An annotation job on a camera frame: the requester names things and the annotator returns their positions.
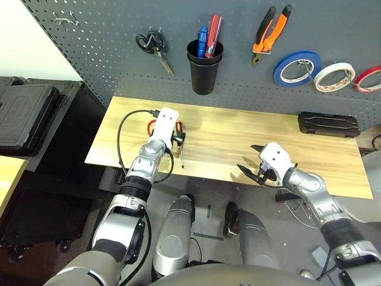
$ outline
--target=black pen holder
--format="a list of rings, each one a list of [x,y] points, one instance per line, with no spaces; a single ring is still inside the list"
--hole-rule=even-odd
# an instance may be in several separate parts
[[[193,91],[200,95],[210,94],[214,89],[218,64],[222,59],[224,46],[218,42],[212,58],[197,57],[198,40],[194,40],[186,47],[190,62]]]

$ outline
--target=white wall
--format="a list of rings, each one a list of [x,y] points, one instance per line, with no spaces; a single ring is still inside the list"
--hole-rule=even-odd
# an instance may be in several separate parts
[[[81,80],[21,0],[0,0],[0,76]]]

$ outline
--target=red tape roll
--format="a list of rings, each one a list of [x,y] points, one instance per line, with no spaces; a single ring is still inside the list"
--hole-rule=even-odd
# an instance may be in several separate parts
[[[366,79],[367,77],[375,74],[375,73],[381,73],[381,66],[377,67],[372,67],[365,72],[361,73],[359,77],[355,81],[355,89],[357,91],[363,92],[363,93],[368,93],[368,92],[373,92],[373,91],[379,91],[381,90],[381,77],[380,77],[380,83],[378,85],[372,86],[370,88],[362,88],[361,87],[361,82]]]

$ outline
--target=wooden table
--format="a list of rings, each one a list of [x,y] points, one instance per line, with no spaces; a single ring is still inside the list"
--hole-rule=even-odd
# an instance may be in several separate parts
[[[22,159],[0,156],[0,217],[27,163]]]
[[[256,172],[260,159],[250,148],[275,141],[306,172],[319,174],[332,195],[372,198],[363,162],[355,139],[303,134],[296,116],[231,110],[226,108],[177,104],[114,97],[96,134],[86,163],[120,167],[117,156],[117,129],[128,112],[161,109],[166,106],[180,113],[186,140],[183,146],[185,168],[174,145],[174,174],[255,185],[236,166],[242,164]],[[148,113],[129,117],[121,132],[121,153],[129,167],[147,142]],[[163,158],[159,171],[168,172],[170,160]]]

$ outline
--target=white tape roll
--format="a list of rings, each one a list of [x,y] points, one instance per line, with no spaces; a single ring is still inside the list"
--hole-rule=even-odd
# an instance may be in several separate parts
[[[336,72],[338,70],[347,71],[351,80],[349,80],[347,77],[343,78],[342,80],[332,84],[332,85],[321,85],[320,82],[328,76],[330,73]],[[351,66],[348,63],[337,63],[332,64],[331,66],[328,66],[321,70],[315,77],[315,86],[318,91],[321,92],[332,92],[337,91],[344,86],[347,86],[351,83],[351,81],[355,78],[356,72],[353,69],[353,66]]]

